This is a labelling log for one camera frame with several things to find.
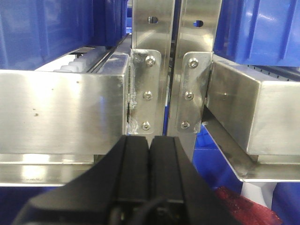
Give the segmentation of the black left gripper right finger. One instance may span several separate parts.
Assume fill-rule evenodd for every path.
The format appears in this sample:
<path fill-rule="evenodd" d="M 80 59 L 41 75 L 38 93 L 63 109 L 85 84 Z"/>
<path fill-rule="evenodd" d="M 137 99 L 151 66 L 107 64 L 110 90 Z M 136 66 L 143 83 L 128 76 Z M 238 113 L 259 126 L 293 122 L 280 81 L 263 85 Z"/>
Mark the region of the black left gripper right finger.
<path fill-rule="evenodd" d="M 198 174 L 176 137 L 156 136 L 150 146 L 151 197 L 163 198 L 150 215 L 153 225 L 235 225 Z"/>

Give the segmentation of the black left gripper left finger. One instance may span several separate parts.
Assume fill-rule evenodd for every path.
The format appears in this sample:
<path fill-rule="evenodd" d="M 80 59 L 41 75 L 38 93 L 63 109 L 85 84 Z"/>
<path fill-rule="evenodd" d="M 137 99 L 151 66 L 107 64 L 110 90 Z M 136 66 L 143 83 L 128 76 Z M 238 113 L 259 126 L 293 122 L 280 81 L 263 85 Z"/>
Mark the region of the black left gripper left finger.
<path fill-rule="evenodd" d="M 14 225 L 105 225 L 115 205 L 148 200 L 148 143 L 122 136 L 85 173 L 62 187 L 29 199 Z"/>

